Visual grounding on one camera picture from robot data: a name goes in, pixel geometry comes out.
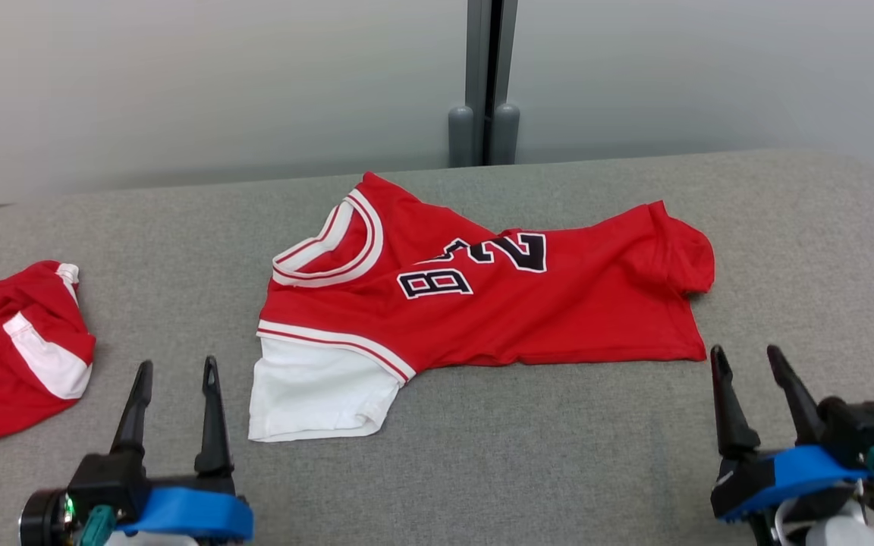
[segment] red basketball jersey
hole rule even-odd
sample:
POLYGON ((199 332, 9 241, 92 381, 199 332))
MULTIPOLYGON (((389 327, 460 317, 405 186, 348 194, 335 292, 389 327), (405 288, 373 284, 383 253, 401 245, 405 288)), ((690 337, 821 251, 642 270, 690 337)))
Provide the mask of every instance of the red basketball jersey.
MULTIPOLYGON (((354 211, 360 204, 353 200, 354 211)), ((404 218, 399 208, 388 214, 406 224, 379 232, 413 246, 399 233, 420 235, 416 216, 404 218)), ((454 364, 705 359, 686 296, 710 289, 713 251, 662 202, 592 227, 511 229, 483 239, 474 238, 482 228, 448 214, 454 227, 430 222, 434 232, 424 237, 446 249, 436 258, 405 265, 413 248, 395 246, 379 253, 375 274, 360 283, 323 290, 273 283, 258 335, 359 353, 401 383, 454 364), (469 231, 456 231, 459 225, 469 231), (400 267, 388 270, 383 259, 400 267)))
POLYGON ((319 235, 272 259, 270 290, 329 287, 431 258, 454 239, 495 236, 451 209, 421 202, 402 187, 366 173, 333 208, 319 235))

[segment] red shorts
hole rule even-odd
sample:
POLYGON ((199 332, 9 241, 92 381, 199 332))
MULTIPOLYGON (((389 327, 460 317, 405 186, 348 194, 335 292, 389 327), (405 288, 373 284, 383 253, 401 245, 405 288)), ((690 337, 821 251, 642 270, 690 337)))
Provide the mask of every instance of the red shorts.
POLYGON ((76 265, 38 262, 0 281, 0 436, 75 404, 96 340, 77 304, 76 265))

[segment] fabric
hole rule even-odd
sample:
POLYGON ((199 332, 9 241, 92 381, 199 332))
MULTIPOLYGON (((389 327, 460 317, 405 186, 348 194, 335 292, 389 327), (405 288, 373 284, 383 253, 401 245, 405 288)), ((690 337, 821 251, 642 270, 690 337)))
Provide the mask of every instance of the fabric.
POLYGON ((432 258, 454 238, 493 236, 454 211, 421 202, 408 191, 366 173, 330 211, 316 237, 272 259, 271 290, 338 286, 432 258))
POLYGON ((662 202, 592 227, 510 229, 491 238, 478 229, 456 231, 470 222, 452 213, 433 229, 416 221, 426 227, 426 210, 378 215, 375 206, 399 212, 391 196, 405 191, 388 190, 392 184, 367 174, 347 199, 362 197, 361 187, 376 189, 374 199, 354 203, 364 218, 384 218, 378 227, 333 237, 337 207, 318 238, 275 260, 257 331, 263 357, 256 363, 249 439, 371 435, 399 387, 436 367, 706 357, 686 294, 710 289, 713 251, 702 233, 670 218, 662 202), (388 244, 391 237, 396 241, 388 244), (299 268, 321 262, 334 272, 355 271, 353 264, 339 265, 340 242, 387 246, 391 259, 386 266, 378 253, 344 255, 361 256, 367 274, 338 275, 342 286, 298 290, 278 282, 294 282, 280 274, 280 259, 299 268), (429 259, 412 262, 421 255, 429 259), (395 262, 410 264, 395 268, 395 262))
POLYGON ((0 436, 75 404, 94 339, 80 317, 79 269, 37 262, 0 281, 0 436))
MULTIPOLYGON (((381 176, 496 233, 582 227, 662 199, 714 248, 717 279, 693 297, 693 314, 708 346, 724 344, 764 447, 794 442, 768 343, 818 400, 874 398, 874 168, 857 160, 762 151, 381 176)), ((149 476, 190 472, 207 353, 218 357, 257 544, 755 544, 713 518, 719 456, 703 362, 447 367, 403 387, 377 435, 247 441, 261 356, 251 332, 272 256, 319 233, 360 180, 0 209, 0 278, 42 256, 76 263, 83 318, 99 337, 82 401, 0 439, 0 545, 15 543, 32 491, 63 487, 83 455, 110 447, 144 359, 155 380, 143 463, 149 476)))

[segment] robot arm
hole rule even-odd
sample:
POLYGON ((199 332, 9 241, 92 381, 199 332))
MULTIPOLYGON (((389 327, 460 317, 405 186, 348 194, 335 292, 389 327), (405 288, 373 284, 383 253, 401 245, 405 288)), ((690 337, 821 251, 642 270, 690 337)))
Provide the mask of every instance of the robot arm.
POLYGON ((22 546, 219 545, 253 536, 253 514, 235 493, 218 363, 204 364, 201 453, 194 475, 148 478, 143 417, 153 364, 137 370, 110 453, 90 453, 63 490, 36 491, 20 518, 22 546))
POLYGON ((769 346, 767 356, 797 431, 787 450, 759 450, 724 350, 711 349, 722 457, 711 493, 715 517, 748 522, 759 546, 874 545, 864 511, 874 509, 874 402, 830 397, 815 404, 781 350, 769 346), (787 532, 788 525, 795 529, 787 532))

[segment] jersey hem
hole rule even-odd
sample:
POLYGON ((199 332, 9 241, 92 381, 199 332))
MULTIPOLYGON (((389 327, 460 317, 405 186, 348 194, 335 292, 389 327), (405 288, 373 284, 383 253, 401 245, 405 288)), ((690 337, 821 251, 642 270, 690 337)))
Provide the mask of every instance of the jersey hem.
POLYGON ((315 328, 285 325, 281 324, 281 322, 270 321, 259 321, 256 335, 258 337, 281 339, 282 341, 292 341, 306 345, 331 346, 339 349, 353 350, 353 352, 366 356, 367 359, 373 360, 382 369, 392 373, 394 377, 398 378, 401 386, 417 375, 417 371, 413 370, 410 364, 406 363, 396 353, 393 353, 392 350, 358 335, 319 331, 319 329, 315 328))

